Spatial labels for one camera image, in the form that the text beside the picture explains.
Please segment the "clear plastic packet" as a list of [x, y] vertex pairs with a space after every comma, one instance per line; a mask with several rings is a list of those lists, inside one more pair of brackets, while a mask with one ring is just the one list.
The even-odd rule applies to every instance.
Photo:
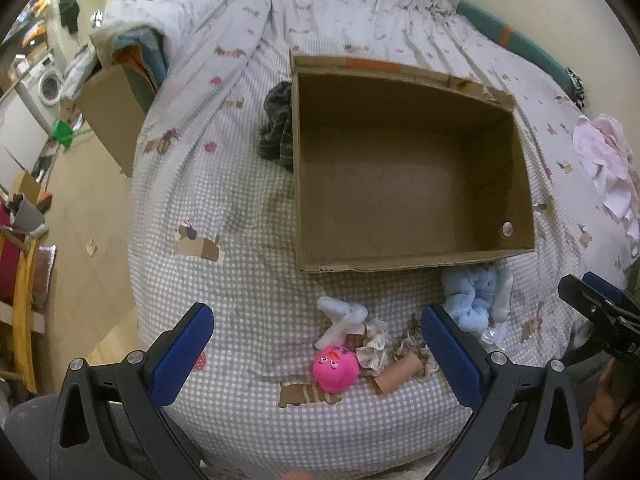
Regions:
[[490, 324], [480, 335], [480, 344], [487, 352], [505, 352], [506, 322]]

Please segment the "light blue fluffy scrunchie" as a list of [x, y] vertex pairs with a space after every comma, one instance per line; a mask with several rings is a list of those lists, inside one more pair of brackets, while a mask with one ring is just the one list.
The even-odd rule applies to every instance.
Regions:
[[460, 330], [480, 336], [489, 324], [498, 272], [491, 264], [450, 266], [442, 270], [442, 307]]

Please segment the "brown cardboard tube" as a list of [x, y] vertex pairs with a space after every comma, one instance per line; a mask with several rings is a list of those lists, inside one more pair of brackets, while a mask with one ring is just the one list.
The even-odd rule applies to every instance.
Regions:
[[414, 353], [409, 352], [399, 361], [393, 362], [373, 378], [375, 388], [383, 396], [387, 396], [398, 390], [405, 382], [423, 370], [423, 363]]

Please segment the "beige frilly scrunchie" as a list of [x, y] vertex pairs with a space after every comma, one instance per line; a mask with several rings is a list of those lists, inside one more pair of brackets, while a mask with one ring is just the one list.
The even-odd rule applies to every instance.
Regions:
[[363, 344], [356, 349], [360, 368], [369, 376], [378, 376], [390, 364], [388, 345], [390, 331], [388, 324], [379, 318], [372, 318], [366, 324]]

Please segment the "pink round plush toy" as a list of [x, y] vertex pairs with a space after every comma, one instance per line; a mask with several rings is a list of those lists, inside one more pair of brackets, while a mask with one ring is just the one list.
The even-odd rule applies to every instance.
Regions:
[[331, 344], [314, 358], [311, 373], [323, 391], [341, 393], [357, 381], [360, 366], [355, 353], [349, 348]]

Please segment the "white cloth bunny toy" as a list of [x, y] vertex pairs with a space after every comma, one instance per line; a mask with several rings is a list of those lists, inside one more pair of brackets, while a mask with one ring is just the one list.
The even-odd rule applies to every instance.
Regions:
[[323, 350], [331, 344], [344, 344], [349, 335], [363, 336], [366, 333], [369, 312], [362, 304], [322, 296], [317, 301], [317, 307], [331, 321], [331, 326], [314, 344], [317, 350]]

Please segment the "pink ruffled cloth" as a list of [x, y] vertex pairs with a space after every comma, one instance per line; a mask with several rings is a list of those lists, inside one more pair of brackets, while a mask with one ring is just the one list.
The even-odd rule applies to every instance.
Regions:
[[639, 173], [623, 125], [607, 114], [593, 119], [580, 115], [573, 145], [606, 212], [623, 227], [631, 255], [638, 257]]

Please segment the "checkered dog print bedsheet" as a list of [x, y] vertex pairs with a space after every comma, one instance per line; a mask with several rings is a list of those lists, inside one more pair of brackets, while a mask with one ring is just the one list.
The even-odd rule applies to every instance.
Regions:
[[393, 342], [442, 292], [439, 273], [303, 274], [294, 262], [292, 176], [258, 154], [267, 92], [292, 51], [423, 66], [512, 93], [535, 206], [536, 248], [506, 260], [515, 284], [506, 353], [544, 364], [582, 336], [560, 278], [593, 271], [625, 285], [624, 229], [574, 150], [578, 108], [542, 70], [482, 36], [448, 0], [186, 0], [167, 79], [134, 168], [129, 267], [145, 344], [194, 302], [215, 333], [168, 412], [220, 478], [304, 468], [357, 479], [414, 467], [454, 440], [469, 413], [439, 372], [389, 396], [365, 380], [340, 403], [280, 408], [309, 382], [326, 318], [321, 295], [358, 301]]

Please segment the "teal bed headboard cushion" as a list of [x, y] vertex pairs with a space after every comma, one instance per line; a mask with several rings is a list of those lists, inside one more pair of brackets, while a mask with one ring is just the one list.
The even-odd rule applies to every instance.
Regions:
[[535, 64], [548, 74], [582, 110], [586, 104], [586, 92], [580, 77], [569, 67], [557, 61], [533, 40], [513, 29], [494, 14], [485, 11], [468, 0], [460, 0], [457, 12], [463, 15], [479, 32], [500, 47]]

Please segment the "open brown cardboard box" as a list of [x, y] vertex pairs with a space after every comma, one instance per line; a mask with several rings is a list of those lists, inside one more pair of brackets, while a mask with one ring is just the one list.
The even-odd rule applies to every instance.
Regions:
[[514, 97], [370, 58], [294, 55], [299, 270], [399, 271], [535, 247]]

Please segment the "green dustpan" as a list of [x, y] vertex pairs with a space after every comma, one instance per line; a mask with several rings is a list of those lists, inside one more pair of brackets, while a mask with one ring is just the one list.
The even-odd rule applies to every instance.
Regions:
[[63, 148], [70, 148], [77, 138], [89, 133], [93, 133], [93, 130], [88, 126], [82, 126], [74, 130], [69, 124], [59, 119], [55, 121], [52, 127], [53, 139]]

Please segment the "white washing machine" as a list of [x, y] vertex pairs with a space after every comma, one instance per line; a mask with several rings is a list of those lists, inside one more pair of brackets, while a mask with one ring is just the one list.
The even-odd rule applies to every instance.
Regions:
[[53, 54], [47, 53], [16, 86], [18, 95], [47, 133], [51, 133], [58, 120], [63, 84], [64, 78]]

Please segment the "white fluffy blanket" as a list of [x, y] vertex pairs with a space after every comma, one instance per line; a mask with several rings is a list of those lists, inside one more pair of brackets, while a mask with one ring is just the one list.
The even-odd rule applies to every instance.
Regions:
[[112, 0], [104, 10], [102, 26], [91, 34], [96, 55], [104, 67], [114, 64], [116, 37], [143, 26], [160, 34], [164, 60], [170, 62], [183, 40], [223, 1]]

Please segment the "black hanging bag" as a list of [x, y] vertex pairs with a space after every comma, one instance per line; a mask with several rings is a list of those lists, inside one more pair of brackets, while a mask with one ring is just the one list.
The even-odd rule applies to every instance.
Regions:
[[72, 36], [78, 33], [79, 4], [77, 0], [58, 0], [61, 25]]

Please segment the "wooden chair yellow frame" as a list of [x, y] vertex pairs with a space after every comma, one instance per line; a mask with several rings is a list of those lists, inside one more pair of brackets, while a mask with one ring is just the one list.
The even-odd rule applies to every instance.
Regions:
[[34, 283], [39, 252], [39, 240], [25, 235], [22, 240], [8, 226], [1, 227], [1, 248], [12, 244], [20, 252], [17, 259], [12, 304], [1, 303], [1, 322], [11, 326], [10, 350], [13, 368], [2, 372], [6, 380], [20, 382], [33, 396], [38, 394], [38, 384], [32, 352], [32, 332], [44, 334], [44, 317], [32, 310]]

